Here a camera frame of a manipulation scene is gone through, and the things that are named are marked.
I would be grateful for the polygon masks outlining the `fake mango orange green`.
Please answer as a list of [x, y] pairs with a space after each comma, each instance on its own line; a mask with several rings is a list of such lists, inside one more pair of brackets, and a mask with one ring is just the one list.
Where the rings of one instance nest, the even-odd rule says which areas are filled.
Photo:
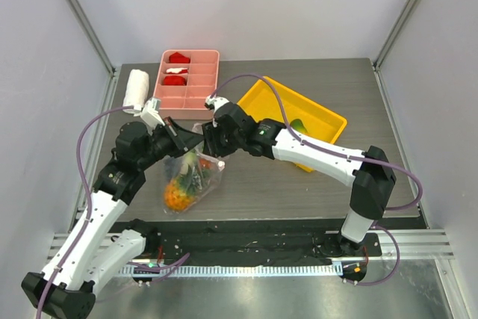
[[308, 129], [305, 127], [303, 121], [296, 118], [290, 122], [291, 128], [301, 134], [309, 135]]

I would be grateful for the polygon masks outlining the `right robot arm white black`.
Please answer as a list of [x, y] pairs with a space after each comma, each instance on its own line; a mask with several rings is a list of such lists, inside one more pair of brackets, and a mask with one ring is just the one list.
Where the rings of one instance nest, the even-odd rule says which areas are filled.
[[363, 152], [316, 140], [272, 119], [258, 122], [225, 98], [208, 98], [213, 117], [202, 127], [205, 152], [215, 158], [241, 149], [255, 157], [287, 161], [309, 167], [350, 188], [350, 209], [335, 248], [355, 255], [364, 246], [368, 229], [382, 218], [396, 183], [383, 150]]

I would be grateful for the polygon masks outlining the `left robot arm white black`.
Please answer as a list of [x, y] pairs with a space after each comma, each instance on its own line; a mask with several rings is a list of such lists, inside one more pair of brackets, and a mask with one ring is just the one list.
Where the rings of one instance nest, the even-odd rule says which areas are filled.
[[120, 269], [137, 256], [151, 258], [158, 252], [157, 231], [142, 220], [133, 220], [106, 250], [99, 247], [145, 183], [146, 170], [165, 157], [188, 153], [203, 139], [170, 118], [153, 130], [142, 122], [121, 127], [111, 160], [87, 192], [87, 208], [69, 237], [41, 272], [29, 272], [22, 280], [38, 316], [86, 318]]

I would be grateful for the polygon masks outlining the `clear zip top bag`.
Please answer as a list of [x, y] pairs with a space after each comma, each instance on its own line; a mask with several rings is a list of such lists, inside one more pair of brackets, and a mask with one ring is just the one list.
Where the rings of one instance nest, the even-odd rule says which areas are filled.
[[[206, 155], [202, 152], [204, 142], [200, 143], [194, 149], [182, 155], [178, 158], [167, 158], [164, 160], [164, 173], [166, 179], [166, 185], [171, 181], [177, 182], [188, 193], [193, 194], [196, 197], [196, 201], [191, 207], [195, 206], [198, 202], [204, 199], [210, 192], [219, 187], [223, 172], [226, 168], [226, 162], [229, 159], [214, 158]], [[209, 170], [202, 170], [199, 165], [199, 159], [204, 158], [211, 162], [211, 168]], [[172, 211], [164, 204], [163, 193], [163, 205], [164, 211], [168, 214], [180, 214], [189, 210], [189, 207], [185, 211]]]

